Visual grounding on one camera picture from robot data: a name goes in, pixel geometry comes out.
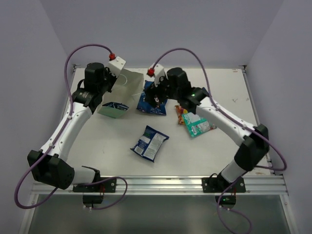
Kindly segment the orange Fox's fruits candy bag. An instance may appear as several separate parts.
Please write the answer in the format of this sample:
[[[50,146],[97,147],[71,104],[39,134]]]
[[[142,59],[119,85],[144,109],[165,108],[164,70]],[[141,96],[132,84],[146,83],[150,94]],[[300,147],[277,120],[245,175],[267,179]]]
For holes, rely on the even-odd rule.
[[[175,110],[176,110],[176,114],[178,117],[178,124],[179,125],[185,125],[184,118],[182,115],[187,114],[188,111],[185,110],[184,108],[182,108],[180,105],[175,105]]]

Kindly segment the teal Fox's candy bag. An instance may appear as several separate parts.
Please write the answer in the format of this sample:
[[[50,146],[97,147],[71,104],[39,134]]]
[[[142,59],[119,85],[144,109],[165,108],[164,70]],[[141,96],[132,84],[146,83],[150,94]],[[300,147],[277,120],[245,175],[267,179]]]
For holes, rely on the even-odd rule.
[[[214,124],[211,124],[205,118],[202,118],[193,113],[183,114],[182,117],[191,137],[197,137],[203,133],[217,128]]]

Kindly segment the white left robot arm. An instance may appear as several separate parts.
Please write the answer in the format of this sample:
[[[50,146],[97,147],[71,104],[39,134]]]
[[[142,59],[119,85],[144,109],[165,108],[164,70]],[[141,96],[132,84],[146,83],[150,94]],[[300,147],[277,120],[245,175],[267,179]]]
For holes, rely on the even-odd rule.
[[[109,65],[98,62],[87,65],[84,78],[71,94],[72,102],[59,126],[39,151],[31,150],[27,156],[35,181],[63,190],[74,184],[84,184],[92,192],[101,187],[99,170],[87,166],[74,168],[67,159],[82,127],[116,80],[117,76]]]

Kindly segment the blue Doritos chips bag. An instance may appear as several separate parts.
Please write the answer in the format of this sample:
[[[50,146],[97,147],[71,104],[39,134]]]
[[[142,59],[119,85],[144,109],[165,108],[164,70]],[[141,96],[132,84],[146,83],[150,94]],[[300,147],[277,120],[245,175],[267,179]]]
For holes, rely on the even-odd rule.
[[[166,115],[166,104],[167,104],[167,99],[161,103],[159,106],[157,107],[152,107],[148,102],[145,101],[145,93],[142,92],[140,94],[140,98],[137,104],[136,109],[148,114],[153,114],[153,115],[159,115],[159,116],[165,116]]]

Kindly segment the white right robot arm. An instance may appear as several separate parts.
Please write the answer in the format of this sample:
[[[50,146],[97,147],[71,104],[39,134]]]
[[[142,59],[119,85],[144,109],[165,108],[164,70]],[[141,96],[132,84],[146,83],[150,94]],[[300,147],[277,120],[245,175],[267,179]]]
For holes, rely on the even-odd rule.
[[[191,85],[181,68],[168,71],[161,66],[149,68],[147,75],[154,78],[154,82],[144,90],[146,102],[156,107],[167,99],[176,100],[189,113],[207,119],[238,146],[234,159],[217,175],[215,186],[220,190],[229,191],[239,177],[252,171],[268,153],[266,126],[253,126],[222,110],[205,88]]]

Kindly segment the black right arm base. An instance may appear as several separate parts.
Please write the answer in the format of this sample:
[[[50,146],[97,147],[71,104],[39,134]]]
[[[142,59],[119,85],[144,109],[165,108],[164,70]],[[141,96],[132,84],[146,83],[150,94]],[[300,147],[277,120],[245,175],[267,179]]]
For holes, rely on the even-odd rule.
[[[203,193],[221,194],[227,187],[230,186],[230,183],[222,179],[220,175],[213,173],[209,177],[203,177],[201,179],[201,185]],[[238,193],[245,192],[246,192],[245,181],[242,177],[239,177],[237,182],[225,192],[229,193],[229,195],[222,196],[219,205],[223,208],[232,209],[236,204],[236,195]]]

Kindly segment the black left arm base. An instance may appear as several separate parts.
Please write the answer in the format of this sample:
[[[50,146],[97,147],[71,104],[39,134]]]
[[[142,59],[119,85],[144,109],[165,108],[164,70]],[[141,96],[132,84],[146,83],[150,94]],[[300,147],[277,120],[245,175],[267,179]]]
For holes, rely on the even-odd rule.
[[[96,207],[104,200],[106,193],[114,193],[116,191],[116,178],[100,178],[99,180],[107,179],[107,181],[97,185],[74,185],[74,193],[83,193],[82,203],[88,207]]]

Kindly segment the green patterned paper bag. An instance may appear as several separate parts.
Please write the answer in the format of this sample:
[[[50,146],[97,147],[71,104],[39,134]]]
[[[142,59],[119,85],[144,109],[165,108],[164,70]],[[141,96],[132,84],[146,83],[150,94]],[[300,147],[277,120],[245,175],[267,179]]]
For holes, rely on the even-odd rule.
[[[112,91],[105,93],[97,113],[103,116],[120,118],[138,102],[143,92],[144,75],[123,69]]]

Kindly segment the small blue snack bag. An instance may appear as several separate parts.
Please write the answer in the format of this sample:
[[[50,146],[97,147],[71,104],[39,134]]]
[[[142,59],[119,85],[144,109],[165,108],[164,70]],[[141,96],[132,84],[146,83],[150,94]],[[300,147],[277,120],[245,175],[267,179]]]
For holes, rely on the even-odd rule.
[[[154,162],[161,145],[168,139],[169,136],[147,125],[143,135],[130,150],[140,157]]]

